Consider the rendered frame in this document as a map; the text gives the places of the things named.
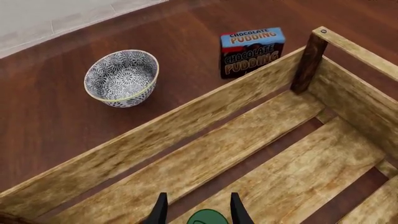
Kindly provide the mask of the black-and-white patterned bowl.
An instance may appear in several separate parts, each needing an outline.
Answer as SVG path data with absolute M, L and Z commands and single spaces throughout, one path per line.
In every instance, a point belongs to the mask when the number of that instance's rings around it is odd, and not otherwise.
M 87 94 L 113 108 L 130 108 L 154 91 L 159 63 L 143 50 L 121 50 L 94 63 L 84 77 Z

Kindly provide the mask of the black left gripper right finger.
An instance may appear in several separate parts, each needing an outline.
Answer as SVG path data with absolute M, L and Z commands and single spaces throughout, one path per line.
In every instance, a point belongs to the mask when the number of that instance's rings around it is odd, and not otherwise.
M 254 224 L 237 192 L 231 193 L 230 210 L 233 224 Z

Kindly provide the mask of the wooden slat tray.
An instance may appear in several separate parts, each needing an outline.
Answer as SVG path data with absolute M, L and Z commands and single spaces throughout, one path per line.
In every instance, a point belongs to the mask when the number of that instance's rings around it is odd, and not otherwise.
M 291 89 L 50 218 L 46 224 L 145 223 L 168 204 L 313 118 L 323 125 L 174 220 L 202 209 L 233 224 L 237 192 L 254 223 L 300 223 L 372 168 L 388 181 L 338 224 L 398 224 L 398 101 L 323 55 L 332 44 L 398 82 L 398 66 L 325 27 L 307 46 L 0 194 L 0 224 L 35 218 L 276 91 Z

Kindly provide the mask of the chocolate pudding box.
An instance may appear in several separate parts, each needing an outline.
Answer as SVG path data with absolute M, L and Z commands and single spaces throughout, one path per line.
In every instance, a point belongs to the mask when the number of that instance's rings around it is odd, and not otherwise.
M 285 36 L 280 27 L 225 33 L 220 37 L 222 79 L 239 78 L 280 58 Z

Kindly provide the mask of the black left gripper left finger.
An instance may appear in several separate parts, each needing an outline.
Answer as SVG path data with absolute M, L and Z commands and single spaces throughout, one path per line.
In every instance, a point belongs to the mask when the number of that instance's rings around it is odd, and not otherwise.
M 145 224 L 166 224 L 168 210 L 167 194 L 162 192 L 153 206 L 152 211 L 145 220 Z

